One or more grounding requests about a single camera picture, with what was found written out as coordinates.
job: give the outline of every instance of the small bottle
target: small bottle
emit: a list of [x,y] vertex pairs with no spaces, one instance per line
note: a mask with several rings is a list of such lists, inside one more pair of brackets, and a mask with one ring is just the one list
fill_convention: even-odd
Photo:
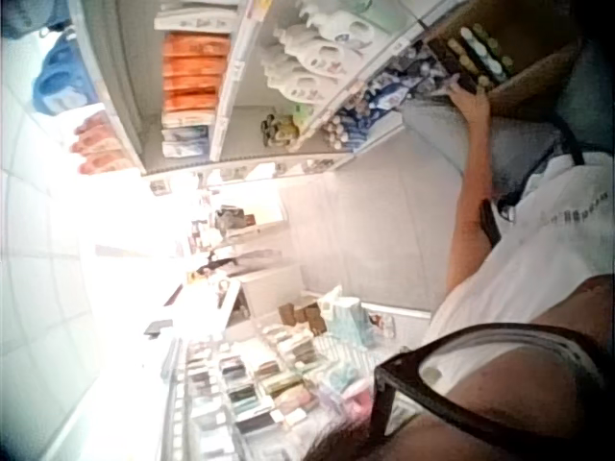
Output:
[[499,84],[503,84],[506,80],[508,80],[508,77],[502,69],[502,65],[495,60],[491,60],[489,62],[489,71],[491,72],[491,75],[496,80],[496,82],[498,82]]
[[484,28],[479,23],[477,23],[474,26],[472,26],[472,31],[484,43],[486,43],[487,40],[489,40],[489,34],[487,33],[487,31],[484,30]]
[[491,82],[491,79],[489,79],[486,75],[479,76],[479,85],[482,86],[485,91],[488,91],[494,87],[493,82]]
[[468,29],[467,27],[462,27],[461,29],[459,29],[459,34],[463,37],[466,43],[470,45],[470,47],[473,49],[475,45],[479,43],[479,41],[474,36],[474,34],[472,34],[472,31]]
[[464,69],[466,69],[473,75],[478,75],[480,73],[479,69],[467,55],[464,55],[459,58],[459,63],[463,66]]
[[466,54],[465,48],[463,48],[463,46],[461,46],[461,44],[454,38],[449,39],[446,43],[449,45],[449,48],[451,48],[459,57]]
[[504,69],[506,69],[506,72],[508,72],[510,75],[513,74],[514,61],[512,60],[510,56],[504,56],[502,58],[502,66],[504,67]]
[[489,38],[487,40],[487,46],[493,56],[499,58],[502,55],[502,49],[500,48],[500,42],[495,38]]
[[487,59],[489,59],[489,52],[487,51],[487,47],[484,46],[482,43],[476,42],[472,48],[482,62],[485,62]]

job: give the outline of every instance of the cardboard box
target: cardboard box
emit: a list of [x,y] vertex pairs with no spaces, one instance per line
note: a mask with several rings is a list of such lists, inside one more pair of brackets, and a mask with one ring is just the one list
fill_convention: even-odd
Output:
[[297,325],[297,321],[295,320],[295,306],[293,303],[281,305],[278,307],[278,312],[280,313],[280,320],[283,325],[288,325],[290,327]]
[[527,106],[542,103],[539,96],[562,87],[580,50],[580,34],[572,17],[559,12],[554,0],[474,0],[434,26],[426,41],[459,39],[459,29],[475,23],[497,39],[503,55],[514,61],[512,77],[488,93],[492,113],[528,118],[523,114],[529,112],[532,118],[539,117],[540,110]]

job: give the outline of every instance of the white plastic bottle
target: white plastic bottle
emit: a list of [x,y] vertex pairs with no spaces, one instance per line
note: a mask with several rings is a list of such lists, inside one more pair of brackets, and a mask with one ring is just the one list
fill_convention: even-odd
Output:
[[280,36],[286,54],[297,58],[297,61],[314,74],[330,78],[344,77],[353,73],[362,61],[361,55],[356,51],[323,38],[294,43],[287,43],[286,40],[286,36]]
[[318,33],[309,29],[305,24],[295,24],[287,29],[276,27],[273,36],[285,46],[295,46],[313,38],[318,38]]
[[284,64],[278,65],[276,68],[271,69],[266,75],[267,85],[270,88],[280,89],[285,80],[293,73],[306,72],[306,69],[294,58],[290,58]]
[[369,47],[375,40],[384,41],[387,35],[368,21],[351,12],[339,10],[331,14],[321,12],[315,4],[305,5],[299,16],[308,15],[307,26],[318,29],[323,38],[361,50]]
[[284,52],[284,47],[277,44],[262,50],[260,63],[264,67],[270,67],[284,62],[287,59],[288,55]]
[[293,71],[278,90],[295,103],[319,105],[329,101],[335,94],[337,81],[306,70]]

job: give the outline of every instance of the blue package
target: blue package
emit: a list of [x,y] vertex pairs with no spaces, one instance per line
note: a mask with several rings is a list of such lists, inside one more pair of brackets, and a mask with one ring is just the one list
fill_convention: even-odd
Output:
[[206,125],[196,125],[194,127],[180,127],[162,130],[162,137],[165,141],[192,141],[208,137],[208,127]]
[[163,141],[162,154],[167,158],[198,157],[209,153],[207,138],[190,141]]
[[77,42],[60,36],[43,61],[34,82],[33,105],[38,112],[57,115],[66,110],[98,103]]
[[406,98],[409,88],[401,83],[391,84],[380,91],[370,108],[391,110],[398,107]]

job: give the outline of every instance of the white floor tile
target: white floor tile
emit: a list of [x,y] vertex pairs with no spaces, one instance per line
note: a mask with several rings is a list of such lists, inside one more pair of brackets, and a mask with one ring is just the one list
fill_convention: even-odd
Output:
[[23,124],[26,112],[7,86],[2,84],[2,157],[0,165],[10,171],[14,159],[17,136]]
[[79,209],[72,201],[52,199],[49,207],[51,253],[53,255],[79,254]]
[[12,173],[48,192],[65,162],[63,147],[45,133],[32,119],[26,117],[15,144]]
[[102,342],[91,314],[67,322],[66,328],[85,365],[86,376],[98,377],[103,366]]
[[23,331],[19,324],[19,319],[15,315],[15,302],[12,294],[12,285],[9,278],[9,271],[5,264],[0,267],[2,272],[2,284],[0,292],[2,294],[2,304],[0,304],[0,324],[2,324],[2,336],[0,345],[2,355],[14,351],[24,344]]
[[9,259],[16,313],[26,336],[38,338],[62,321],[52,275],[52,261],[42,257]]
[[9,177],[7,240],[10,253],[49,255],[50,198],[30,184]]
[[60,308],[65,318],[90,311],[81,261],[54,259],[54,275],[60,297]]
[[35,34],[2,40],[2,81],[22,104],[32,100],[33,85],[42,68]]
[[14,459],[39,459],[66,413],[41,380],[27,350],[0,359],[2,445]]
[[9,252],[9,241],[7,239],[7,199],[9,197],[9,175],[2,170],[2,197],[0,197],[0,260]]
[[42,381],[58,400],[64,412],[70,412],[91,384],[72,337],[65,327],[50,330],[30,346]]

